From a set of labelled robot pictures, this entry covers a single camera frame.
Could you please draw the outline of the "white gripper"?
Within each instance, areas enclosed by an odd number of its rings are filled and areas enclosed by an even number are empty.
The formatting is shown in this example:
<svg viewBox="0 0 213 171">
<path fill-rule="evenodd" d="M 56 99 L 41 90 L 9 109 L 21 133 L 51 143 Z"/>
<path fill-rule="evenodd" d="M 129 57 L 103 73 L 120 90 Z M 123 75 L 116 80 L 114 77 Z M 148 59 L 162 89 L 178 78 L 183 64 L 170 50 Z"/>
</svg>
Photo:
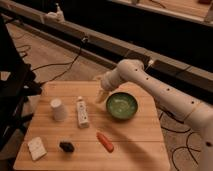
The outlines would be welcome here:
<svg viewBox="0 0 213 171">
<path fill-rule="evenodd" d="M 121 84 L 121 79 L 116 71 L 106 72 L 101 78 L 101 89 L 98 91 L 96 102 L 102 103 L 108 96 L 108 91 L 114 91 Z"/>
</svg>

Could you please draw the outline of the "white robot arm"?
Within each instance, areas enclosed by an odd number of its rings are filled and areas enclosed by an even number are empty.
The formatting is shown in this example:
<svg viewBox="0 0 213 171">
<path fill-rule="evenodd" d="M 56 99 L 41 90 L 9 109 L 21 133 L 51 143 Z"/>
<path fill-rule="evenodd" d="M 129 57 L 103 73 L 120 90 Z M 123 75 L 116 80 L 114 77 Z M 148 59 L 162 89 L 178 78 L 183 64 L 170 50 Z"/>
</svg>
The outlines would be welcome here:
<svg viewBox="0 0 213 171">
<path fill-rule="evenodd" d="M 200 135 L 202 150 L 197 171 L 213 171 L 213 105 L 148 75 L 143 62 L 136 59 L 121 60 L 116 68 L 101 77 L 97 102 L 103 102 L 125 82 L 140 86 Z"/>
</svg>

